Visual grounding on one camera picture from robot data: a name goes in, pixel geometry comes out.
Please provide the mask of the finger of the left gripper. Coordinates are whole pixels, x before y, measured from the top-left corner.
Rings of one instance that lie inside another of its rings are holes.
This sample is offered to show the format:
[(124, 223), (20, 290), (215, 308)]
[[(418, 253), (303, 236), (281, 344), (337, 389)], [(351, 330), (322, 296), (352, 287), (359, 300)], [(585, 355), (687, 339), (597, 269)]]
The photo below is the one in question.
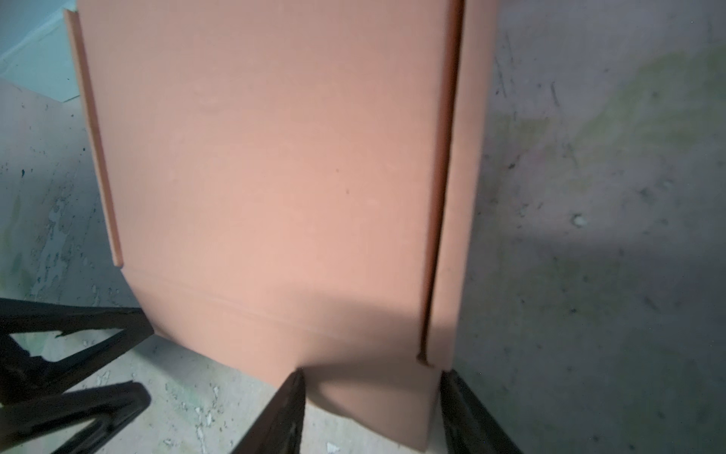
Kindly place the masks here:
[(55, 451), (96, 453), (145, 412), (150, 403), (145, 386), (130, 381), (9, 405), (1, 409), (1, 450), (82, 425), (82, 431)]
[[(115, 335), (58, 361), (34, 356), (14, 334), (113, 330)], [(63, 306), (1, 300), (1, 395), (46, 397), (64, 393), (154, 334), (140, 308)]]

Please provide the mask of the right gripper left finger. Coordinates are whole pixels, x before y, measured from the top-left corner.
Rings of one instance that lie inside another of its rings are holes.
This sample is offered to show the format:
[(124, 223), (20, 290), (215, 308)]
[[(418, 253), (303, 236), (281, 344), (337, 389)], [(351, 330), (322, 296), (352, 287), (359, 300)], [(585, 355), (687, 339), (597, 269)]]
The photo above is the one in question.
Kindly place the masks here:
[(281, 385), (253, 425), (234, 447), (234, 454), (299, 454), (306, 414), (306, 379), (296, 369)]

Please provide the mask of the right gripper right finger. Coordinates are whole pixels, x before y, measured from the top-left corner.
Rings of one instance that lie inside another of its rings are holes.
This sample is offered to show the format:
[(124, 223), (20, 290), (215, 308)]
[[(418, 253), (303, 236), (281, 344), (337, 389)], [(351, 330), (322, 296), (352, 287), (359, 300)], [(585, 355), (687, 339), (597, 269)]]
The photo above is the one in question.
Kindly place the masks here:
[(448, 453), (523, 453), (455, 370), (442, 374), (440, 394)]

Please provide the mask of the pink paper box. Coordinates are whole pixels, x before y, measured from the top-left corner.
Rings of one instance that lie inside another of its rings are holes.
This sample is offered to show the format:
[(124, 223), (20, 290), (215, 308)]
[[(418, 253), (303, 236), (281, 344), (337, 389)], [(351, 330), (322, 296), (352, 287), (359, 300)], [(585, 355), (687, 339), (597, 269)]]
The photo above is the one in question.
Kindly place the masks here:
[(493, 1), (79, 1), (113, 262), (156, 331), (423, 450), (453, 363)]

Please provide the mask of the light blue paper box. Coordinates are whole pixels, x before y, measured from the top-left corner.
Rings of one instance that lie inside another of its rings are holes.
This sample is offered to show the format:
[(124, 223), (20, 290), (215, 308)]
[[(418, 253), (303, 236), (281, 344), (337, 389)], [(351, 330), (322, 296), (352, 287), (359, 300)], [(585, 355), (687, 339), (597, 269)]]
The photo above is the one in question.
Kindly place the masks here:
[(79, 96), (64, 22), (75, 9), (74, 1), (3, 1), (1, 78), (58, 102)]

